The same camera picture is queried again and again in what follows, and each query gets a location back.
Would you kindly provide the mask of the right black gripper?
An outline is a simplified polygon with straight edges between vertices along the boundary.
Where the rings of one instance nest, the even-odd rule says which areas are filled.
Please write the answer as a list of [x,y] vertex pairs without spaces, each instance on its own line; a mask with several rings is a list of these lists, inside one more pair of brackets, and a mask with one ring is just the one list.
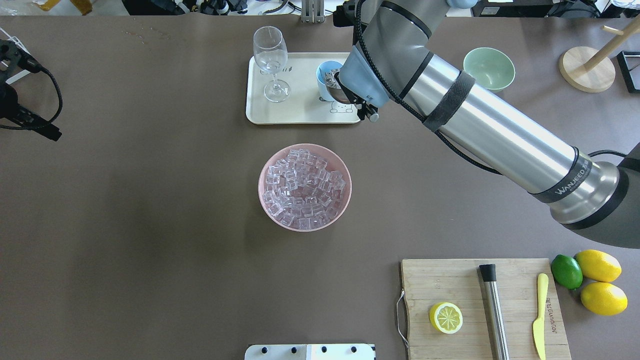
[[379,120],[378,107],[375,107],[364,100],[357,100],[355,102],[355,107],[360,121],[368,120],[371,123],[375,123]]

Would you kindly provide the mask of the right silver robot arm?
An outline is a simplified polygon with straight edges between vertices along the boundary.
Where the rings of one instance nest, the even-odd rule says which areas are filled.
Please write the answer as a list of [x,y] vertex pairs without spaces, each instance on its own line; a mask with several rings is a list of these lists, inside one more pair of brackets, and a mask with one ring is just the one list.
[[549,206],[574,233],[602,244],[640,246],[639,148],[617,165],[594,161],[484,88],[427,47],[457,0],[382,0],[372,18],[354,6],[353,48],[334,75],[358,117],[376,120],[392,100],[451,150],[458,144],[474,165],[501,174]]

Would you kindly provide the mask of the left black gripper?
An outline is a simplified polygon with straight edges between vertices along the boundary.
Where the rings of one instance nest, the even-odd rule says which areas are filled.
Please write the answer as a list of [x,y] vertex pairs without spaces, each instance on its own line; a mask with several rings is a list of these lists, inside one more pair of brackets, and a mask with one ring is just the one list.
[[16,68],[36,74],[43,70],[43,66],[9,39],[1,41],[0,55],[1,61],[6,63],[6,68],[1,69],[0,116],[18,125],[21,130],[36,132],[46,139],[58,141],[62,137],[61,130],[50,121],[20,105],[18,92],[8,83],[9,77],[13,75]]

